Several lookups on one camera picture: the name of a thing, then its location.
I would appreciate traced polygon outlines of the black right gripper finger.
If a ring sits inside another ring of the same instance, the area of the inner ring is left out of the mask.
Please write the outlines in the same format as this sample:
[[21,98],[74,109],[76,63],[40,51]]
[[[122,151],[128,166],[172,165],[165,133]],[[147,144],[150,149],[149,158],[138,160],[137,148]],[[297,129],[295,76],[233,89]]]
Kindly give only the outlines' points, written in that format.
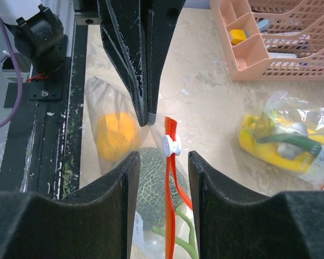
[[0,192],[0,258],[129,258],[139,173],[131,152],[61,200]]
[[147,108],[150,126],[156,121],[161,73],[184,4],[183,0],[150,1],[147,17]]
[[255,192],[188,154],[200,258],[324,258],[324,190]]
[[144,127],[150,112],[147,40],[151,1],[97,1],[97,10],[104,49]]

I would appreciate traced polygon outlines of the clear zip bag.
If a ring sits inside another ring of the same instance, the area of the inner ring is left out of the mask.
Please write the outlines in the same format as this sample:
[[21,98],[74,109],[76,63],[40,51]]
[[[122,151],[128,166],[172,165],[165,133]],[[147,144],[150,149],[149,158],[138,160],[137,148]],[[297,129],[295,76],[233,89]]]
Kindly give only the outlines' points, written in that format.
[[85,99],[100,172],[114,169],[131,152],[139,154],[132,238],[138,258],[198,258],[176,121],[150,114],[140,126],[130,97],[98,77],[87,80]]
[[324,106],[274,92],[243,116],[238,143],[253,157],[324,190]]

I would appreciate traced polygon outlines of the yellow banana bunch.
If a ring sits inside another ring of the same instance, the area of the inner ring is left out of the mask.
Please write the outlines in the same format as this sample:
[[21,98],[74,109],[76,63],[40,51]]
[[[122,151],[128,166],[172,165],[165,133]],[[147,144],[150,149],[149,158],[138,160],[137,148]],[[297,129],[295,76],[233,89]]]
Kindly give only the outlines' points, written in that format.
[[244,151],[257,159],[305,174],[324,148],[324,136],[311,129],[303,135],[293,126],[281,118],[265,124],[248,114],[242,119],[238,141]]

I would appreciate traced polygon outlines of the yellow bell pepper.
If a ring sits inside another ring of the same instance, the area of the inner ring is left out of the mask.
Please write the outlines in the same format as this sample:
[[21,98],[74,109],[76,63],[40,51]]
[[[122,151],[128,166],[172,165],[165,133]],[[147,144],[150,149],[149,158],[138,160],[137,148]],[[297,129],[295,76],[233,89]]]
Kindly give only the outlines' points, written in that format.
[[140,141],[136,121],[129,113],[107,113],[98,119],[95,143],[102,159],[117,162]]

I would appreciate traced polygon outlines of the white garlic bulb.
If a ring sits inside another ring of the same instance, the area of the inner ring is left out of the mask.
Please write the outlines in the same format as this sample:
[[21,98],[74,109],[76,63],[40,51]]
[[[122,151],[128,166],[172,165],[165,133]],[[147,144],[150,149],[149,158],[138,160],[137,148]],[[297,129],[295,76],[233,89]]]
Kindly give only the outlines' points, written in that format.
[[[301,122],[294,122],[289,126],[278,126],[275,134],[296,134],[308,136],[307,127]],[[277,148],[278,154],[289,160],[294,160],[298,155],[303,153],[303,149],[287,143],[279,143]]]

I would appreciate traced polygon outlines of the green cucumber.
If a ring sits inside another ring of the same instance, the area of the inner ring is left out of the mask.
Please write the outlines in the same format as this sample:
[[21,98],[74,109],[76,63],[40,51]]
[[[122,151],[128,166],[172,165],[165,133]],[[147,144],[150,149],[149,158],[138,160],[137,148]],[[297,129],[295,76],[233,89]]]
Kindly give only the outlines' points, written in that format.
[[257,143],[260,144],[273,143],[273,142],[287,143],[287,144],[294,145],[296,147],[303,149],[305,152],[310,153],[313,156],[318,156],[322,151],[322,145],[319,142],[312,140],[309,137],[306,137],[304,135],[274,134],[274,135],[269,135],[257,139]]

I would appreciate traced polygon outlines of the netted green melon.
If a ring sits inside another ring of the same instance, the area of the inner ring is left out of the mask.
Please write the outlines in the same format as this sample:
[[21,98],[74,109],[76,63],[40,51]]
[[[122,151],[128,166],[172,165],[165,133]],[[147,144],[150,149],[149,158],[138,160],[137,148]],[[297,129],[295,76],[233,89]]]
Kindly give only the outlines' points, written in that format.
[[166,158],[155,147],[139,149],[140,175],[136,211],[143,221],[143,230],[151,231],[153,213],[165,213]]

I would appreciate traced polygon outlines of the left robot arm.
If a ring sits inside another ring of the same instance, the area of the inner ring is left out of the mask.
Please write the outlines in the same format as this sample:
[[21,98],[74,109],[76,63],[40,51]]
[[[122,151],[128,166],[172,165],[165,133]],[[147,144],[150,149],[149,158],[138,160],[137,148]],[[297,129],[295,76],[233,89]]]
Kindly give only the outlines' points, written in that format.
[[[152,123],[148,98],[146,27],[150,1],[97,1],[103,48],[127,88],[140,126]],[[41,1],[0,1],[0,25],[39,72],[57,73],[64,37],[59,16]]]

